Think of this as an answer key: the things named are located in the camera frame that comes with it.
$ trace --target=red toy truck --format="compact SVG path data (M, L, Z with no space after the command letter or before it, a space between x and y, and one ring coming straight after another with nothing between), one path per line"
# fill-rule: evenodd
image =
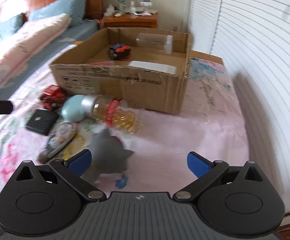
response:
M42 91L42 94L39 96L39 100L44 108L54 111L58 109L64 103L66 96L63 90L56 86L50 85Z
M129 58L130 53L131 47L120 43L116 43L115 45L111 46L109 51L107 51L108 56L112 60L122 60L124 58Z

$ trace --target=black wallet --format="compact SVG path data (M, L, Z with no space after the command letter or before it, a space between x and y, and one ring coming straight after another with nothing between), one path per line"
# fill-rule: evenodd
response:
M58 119L58 114L48 110L37 109L25 128L31 132L48 135L54 123Z

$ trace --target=cardboard box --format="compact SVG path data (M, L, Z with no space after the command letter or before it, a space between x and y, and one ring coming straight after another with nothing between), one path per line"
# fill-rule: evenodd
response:
M195 58L200 58L200 59L204 59L204 60L209 60L211 62L216 62L219 63L221 65L224 65L223 59L221 57L217 57L211 54L206 54L203 52L199 52L199 51L194 51L192 50L190 52L191 57L195 57Z
M173 36L171 55L162 50L137 47L139 33ZM125 61L114 61L113 66L89 65L108 61L107 51L116 43L131 47ZM173 65L176 74L130 67L132 60ZM50 64L57 84L70 95L105 94L121 97L133 106L170 114L178 114L184 98L190 67L190 36L147 28L105 28L88 40L65 52Z

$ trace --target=teal lid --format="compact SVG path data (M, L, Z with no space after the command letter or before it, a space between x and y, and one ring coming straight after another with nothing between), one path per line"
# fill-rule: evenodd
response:
M70 122L79 122L85 118L81 104L84 95L74 95L66 100L62 107L62 117Z

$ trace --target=pink blanket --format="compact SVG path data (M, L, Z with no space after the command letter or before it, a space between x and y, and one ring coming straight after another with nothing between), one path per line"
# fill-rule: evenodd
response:
M12 36L0 43L0 88L26 69L30 58L61 35L71 22L68 14L25 22Z
M0 116L0 191L21 161L35 162L46 142L47 137L25 130L24 124L40 107L38 95L51 83L55 81L45 64L11 97L13 113ZM193 59L181 114L145 111L143 123L137 135L111 130L135 153L124 174L102 174L95 182L107 194L120 190L174 194L196 179L187 168L190 151L230 165L248 160L244 119L223 65ZM86 118L75 139L57 157L68 159L78 153L102 128L103 124Z

